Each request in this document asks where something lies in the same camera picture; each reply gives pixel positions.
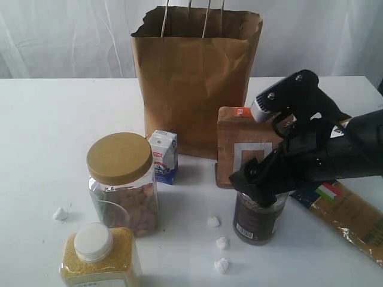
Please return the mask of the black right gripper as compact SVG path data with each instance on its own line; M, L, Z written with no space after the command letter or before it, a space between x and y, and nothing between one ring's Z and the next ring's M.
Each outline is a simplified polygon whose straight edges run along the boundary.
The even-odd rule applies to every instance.
M274 204L278 194L321 181L320 173L327 170L331 131L348 115L316 89L318 83L310 70L295 72L258 94L250 106L256 122L266 122L279 112L282 117L296 117L277 149L262 162L253 158L229 176L236 191L261 207Z

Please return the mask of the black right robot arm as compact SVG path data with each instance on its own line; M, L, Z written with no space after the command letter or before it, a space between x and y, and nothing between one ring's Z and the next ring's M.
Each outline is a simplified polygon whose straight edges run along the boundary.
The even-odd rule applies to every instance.
M382 175L382 111L350 117L318 84L318 76L304 69L262 91L251 105L253 118L271 120L282 141L229 179L262 207L278 194L325 181Z

